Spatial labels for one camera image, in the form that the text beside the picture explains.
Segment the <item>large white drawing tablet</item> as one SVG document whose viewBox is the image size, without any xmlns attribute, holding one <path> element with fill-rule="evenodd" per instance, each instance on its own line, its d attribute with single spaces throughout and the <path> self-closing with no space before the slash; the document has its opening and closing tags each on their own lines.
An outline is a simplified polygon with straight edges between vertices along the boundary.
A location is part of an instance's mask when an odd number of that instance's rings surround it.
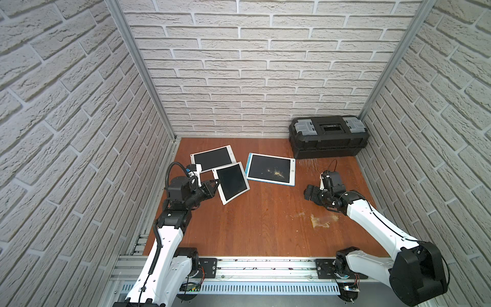
<svg viewBox="0 0 491 307">
<path fill-rule="evenodd" d="M 219 195 L 223 205 L 250 190 L 241 162 L 212 169 L 215 179 L 220 180 Z"/>
</svg>

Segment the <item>small white drawing tablet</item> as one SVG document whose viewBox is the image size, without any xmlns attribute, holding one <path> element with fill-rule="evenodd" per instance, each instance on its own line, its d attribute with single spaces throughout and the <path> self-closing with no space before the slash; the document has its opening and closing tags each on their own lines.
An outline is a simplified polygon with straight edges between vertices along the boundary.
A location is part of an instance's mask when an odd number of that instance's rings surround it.
<svg viewBox="0 0 491 307">
<path fill-rule="evenodd" d="M 202 173 L 237 162 L 230 145 L 204 152 L 192 153 L 190 158 L 192 164 L 202 166 Z"/>
</svg>

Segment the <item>blue framed drawing tablet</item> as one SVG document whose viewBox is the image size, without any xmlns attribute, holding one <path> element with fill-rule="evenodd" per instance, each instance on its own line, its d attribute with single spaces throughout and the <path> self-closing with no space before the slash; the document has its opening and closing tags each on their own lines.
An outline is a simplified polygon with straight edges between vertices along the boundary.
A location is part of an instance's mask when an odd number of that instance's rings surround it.
<svg viewBox="0 0 491 307">
<path fill-rule="evenodd" d="M 250 153 L 245 169 L 246 178 L 258 182 L 295 186 L 296 160 L 287 157 Z"/>
</svg>

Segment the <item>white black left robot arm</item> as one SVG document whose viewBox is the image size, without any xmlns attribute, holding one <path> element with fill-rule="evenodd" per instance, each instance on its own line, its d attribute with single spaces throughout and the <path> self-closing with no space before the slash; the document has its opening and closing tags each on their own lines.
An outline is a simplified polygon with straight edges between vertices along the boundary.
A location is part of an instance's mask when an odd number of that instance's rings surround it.
<svg viewBox="0 0 491 307">
<path fill-rule="evenodd" d="M 181 248 L 192 210 L 212 199 L 220 180 L 201 182 L 196 176 L 174 178 L 152 230 L 155 242 L 137 282 L 125 299 L 114 306 L 171 306 L 188 277 L 199 271 L 196 248 Z"/>
</svg>

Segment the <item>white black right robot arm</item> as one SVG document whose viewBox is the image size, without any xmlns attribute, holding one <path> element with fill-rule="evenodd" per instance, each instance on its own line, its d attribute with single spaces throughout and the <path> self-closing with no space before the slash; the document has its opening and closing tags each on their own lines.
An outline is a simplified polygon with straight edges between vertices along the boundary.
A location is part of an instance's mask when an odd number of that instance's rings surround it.
<svg viewBox="0 0 491 307">
<path fill-rule="evenodd" d="M 375 257 L 354 246 L 336 253 L 334 275 L 347 279 L 362 274 L 393 290 L 407 306 L 416 306 L 446 294 L 448 265 L 438 247 L 395 226 L 357 191 L 331 193 L 309 185 L 304 198 L 331 212 L 342 213 L 362 226 L 387 252 Z"/>
</svg>

